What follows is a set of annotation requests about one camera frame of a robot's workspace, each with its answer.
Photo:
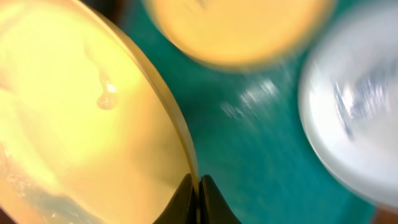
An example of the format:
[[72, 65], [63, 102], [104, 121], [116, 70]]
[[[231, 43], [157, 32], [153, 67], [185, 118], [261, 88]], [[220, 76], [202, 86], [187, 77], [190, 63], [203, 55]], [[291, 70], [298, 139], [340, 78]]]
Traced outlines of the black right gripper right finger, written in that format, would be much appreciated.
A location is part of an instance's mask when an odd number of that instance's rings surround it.
[[201, 224], [241, 224], [210, 175], [200, 180], [199, 201]]

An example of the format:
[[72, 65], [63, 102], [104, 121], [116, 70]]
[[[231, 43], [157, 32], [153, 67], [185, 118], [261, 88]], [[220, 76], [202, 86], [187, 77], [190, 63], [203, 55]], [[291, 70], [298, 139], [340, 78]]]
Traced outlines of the yellow plate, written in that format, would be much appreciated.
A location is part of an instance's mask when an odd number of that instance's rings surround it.
[[302, 49], [331, 16], [333, 0], [144, 0], [158, 30], [209, 67], [260, 67]]
[[192, 139], [140, 48], [81, 1], [1, 2], [1, 211], [15, 223], [154, 223]]

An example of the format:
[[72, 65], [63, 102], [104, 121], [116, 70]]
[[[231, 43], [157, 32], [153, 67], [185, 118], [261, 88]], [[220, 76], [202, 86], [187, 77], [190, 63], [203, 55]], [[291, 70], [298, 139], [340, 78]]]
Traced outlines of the light blue plate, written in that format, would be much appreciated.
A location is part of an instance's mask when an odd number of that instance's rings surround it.
[[347, 10], [321, 37], [298, 88], [305, 134], [347, 188], [397, 207], [397, 2]]

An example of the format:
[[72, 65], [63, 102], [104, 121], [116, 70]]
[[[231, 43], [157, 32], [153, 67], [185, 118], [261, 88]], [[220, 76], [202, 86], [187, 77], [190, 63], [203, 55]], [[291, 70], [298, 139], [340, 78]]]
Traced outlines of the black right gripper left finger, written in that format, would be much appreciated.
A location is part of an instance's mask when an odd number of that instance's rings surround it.
[[197, 203], [193, 180], [187, 174], [154, 224], [196, 224]]

